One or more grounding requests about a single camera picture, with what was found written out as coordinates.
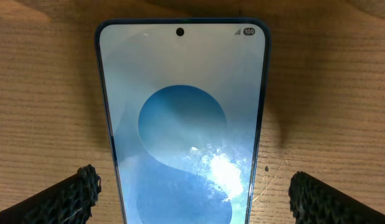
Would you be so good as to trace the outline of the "blue Galaxy smartphone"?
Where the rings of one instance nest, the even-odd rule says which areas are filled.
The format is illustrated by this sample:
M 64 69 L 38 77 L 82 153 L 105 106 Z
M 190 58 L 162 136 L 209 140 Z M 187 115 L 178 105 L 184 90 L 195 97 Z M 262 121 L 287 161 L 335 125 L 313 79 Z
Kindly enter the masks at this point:
M 112 19 L 95 47 L 124 223 L 249 223 L 268 26 Z

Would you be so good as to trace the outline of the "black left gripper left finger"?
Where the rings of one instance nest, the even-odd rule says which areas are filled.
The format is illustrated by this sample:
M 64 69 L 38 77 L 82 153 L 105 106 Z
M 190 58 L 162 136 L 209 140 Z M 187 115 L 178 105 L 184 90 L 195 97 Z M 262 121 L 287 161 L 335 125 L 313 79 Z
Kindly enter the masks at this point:
M 85 224 L 98 201 L 101 178 L 92 165 L 0 212 L 0 224 Z

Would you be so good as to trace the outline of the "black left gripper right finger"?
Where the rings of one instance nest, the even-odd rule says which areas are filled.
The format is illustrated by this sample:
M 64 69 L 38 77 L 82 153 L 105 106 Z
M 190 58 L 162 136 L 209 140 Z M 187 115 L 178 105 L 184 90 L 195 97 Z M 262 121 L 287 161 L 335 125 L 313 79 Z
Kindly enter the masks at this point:
M 296 224 L 385 224 L 385 215 L 305 172 L 290 180 L 290 211 Z

